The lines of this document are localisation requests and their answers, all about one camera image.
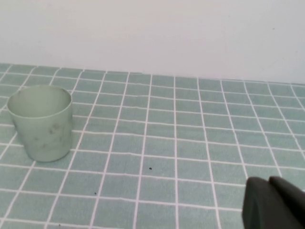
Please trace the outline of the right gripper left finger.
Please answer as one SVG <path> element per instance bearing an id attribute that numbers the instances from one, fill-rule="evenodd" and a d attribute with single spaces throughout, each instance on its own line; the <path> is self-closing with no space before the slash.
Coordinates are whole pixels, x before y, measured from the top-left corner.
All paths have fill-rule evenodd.
<path id="1" fill-rule="evenodd" d="M 305 217 L 296 217 L 276 189 L 259 177 L 247 179 L 242 219 L 245 229 L 303 229 Z"/>

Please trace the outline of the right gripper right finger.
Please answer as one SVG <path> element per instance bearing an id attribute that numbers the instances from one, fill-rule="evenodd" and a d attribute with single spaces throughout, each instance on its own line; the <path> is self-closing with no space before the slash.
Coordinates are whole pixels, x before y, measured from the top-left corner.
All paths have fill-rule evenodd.
<path id="1" fill-rule="evenodd" d="M 296 217 L 305 216 L 305 193 L 301 189 L 281 177 L 269 177 L 269 183 Z"/>

